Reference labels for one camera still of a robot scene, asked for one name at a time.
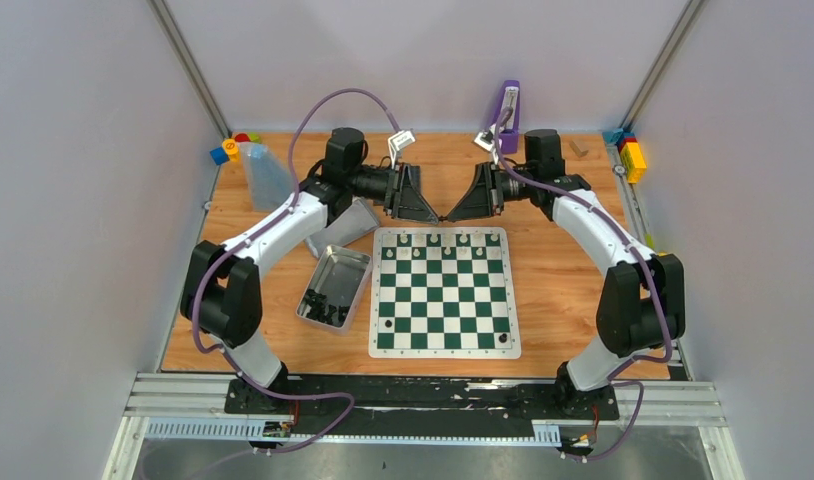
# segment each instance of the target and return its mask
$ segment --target gray wall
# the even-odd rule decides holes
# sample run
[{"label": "gray wall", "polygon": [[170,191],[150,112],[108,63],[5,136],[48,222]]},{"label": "gray wall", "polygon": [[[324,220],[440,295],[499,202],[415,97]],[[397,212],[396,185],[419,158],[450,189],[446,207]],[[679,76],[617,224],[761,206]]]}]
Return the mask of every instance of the gray wall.
[{"label": "gray wall", "polygon": [[[169,0],[234,129],[294,130],[364,87],[404,127],[473,131],[507,77],[522,126],[615,127],[686,0]],[[386,130],[345,98],[310,126]]]},{"label": "gray wall", "polygon": [[749,478],[814,478],[814,0],[709,2],[636,130],[690,364]]},{"label": "gray wall", "polygon": [[145,1],[0,1],[0,479],[99,478],[218,137]]}]

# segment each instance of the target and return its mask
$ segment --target silver metal tray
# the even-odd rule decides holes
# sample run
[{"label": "silver metal tray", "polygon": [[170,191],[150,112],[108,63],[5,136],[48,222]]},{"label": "silver metal tray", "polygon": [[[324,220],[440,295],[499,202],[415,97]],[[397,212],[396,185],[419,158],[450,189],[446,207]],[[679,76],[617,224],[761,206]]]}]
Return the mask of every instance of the silver metal tray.
[{"label": "silver metal tray", "polygon": [[345,322],[340,327],[328,325],[309,318],[310,305],[302,296],[295,313],[302,320],[325,330],[345,335],[354,322],[357,308],[363,298],[366,284],[372,273],[372,257],[344,247],[328,245],[319,258],[306,290],[327,295],[327,304],[336,307],[349,307]]}]

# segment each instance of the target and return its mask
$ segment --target blue lego piece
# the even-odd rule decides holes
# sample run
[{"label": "blue lego piece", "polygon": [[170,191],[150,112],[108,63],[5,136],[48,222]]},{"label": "blue lego piece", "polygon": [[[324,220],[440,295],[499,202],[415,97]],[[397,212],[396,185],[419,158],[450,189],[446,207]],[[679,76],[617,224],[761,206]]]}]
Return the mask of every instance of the blue lego piece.
[{"label": "blue lego piece", "polygon": [[230,161],[230,158],[228,158],[227,153],[222,147],[210,150],[210,156],[213,157],[213,161],[216,162],[216,165],[221,165]]},{"label": "blue lego piece", "polygon": [[614,145],[619,140],[622,140],[622,135],[625,133],[624,130],[621,128],[616,128],[613,130],[605,130],[601,132],[601,138],[604,139],[604,143],[608,145]]}]

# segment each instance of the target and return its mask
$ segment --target green and white chessboard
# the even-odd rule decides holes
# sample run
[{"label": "green and white chessboard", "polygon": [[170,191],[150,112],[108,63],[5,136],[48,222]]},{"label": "green and white chessboard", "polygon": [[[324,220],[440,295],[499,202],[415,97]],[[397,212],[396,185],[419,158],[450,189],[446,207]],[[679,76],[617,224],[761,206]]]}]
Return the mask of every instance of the green and white chessboard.
[{"label": "green and white chessboard", "polygon": [[503,228],[375,232],[369,355],[519,358]]}]

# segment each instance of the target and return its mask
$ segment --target wooden surface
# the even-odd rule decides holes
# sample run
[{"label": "wooden surface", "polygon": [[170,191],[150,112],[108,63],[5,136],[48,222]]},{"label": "wooden surface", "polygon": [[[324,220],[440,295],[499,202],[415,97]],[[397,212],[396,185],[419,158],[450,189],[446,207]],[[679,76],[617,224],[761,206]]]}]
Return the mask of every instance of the wooden surface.
[{"label": "wooden surface", "polygon": [[[329,134],[307,134],[295,148],[295,166],[305,175],[324,155]],[[388,134],[369,134],[369,159],[386,155]],[[471,143],[473,135],[419,134],[404,161],[422,166],[422,191],[434,210],[447,214],[471,184],[474,165],[487,154]],[[285,157],[289,134],[265,134],[263,143]],[[574,140],[589,153],[578,158]],[[512,156],[522,160],[522,147]],[[605,208],[624,223],[622,203],[601,136],[564,135],[566,171],[579,173],[592,185]],[[418,226],[382,217],[383,226]],[[222,168],[203,238],[221,243],[263,218],[252,212],[245,174],[237,164]],[[376,359],[368,354],[370,287],[367,287],[351,331],[338,336],[308,326],[295,316],[316,259],[303,242],[284,257],[262,284],[260,330],[292,373],[365,373],[409,375],[480,375],[553,377],[561,362],[577,355],[596,335],[595,313],[602,278],[587,255],[566,232],[550,223],[527,201],[505,205],[500,217],[441,226],[499,226],[507,231],[516,292],[522,356],[517,360]],[[372,254],[373,235],[349,245]],[[191,324],[179,317],[163,363],[166,370],[226,371],[221,355],[201,355],[192,344]],[[626,377],[667,378],[663,365],[643,363]]]}]

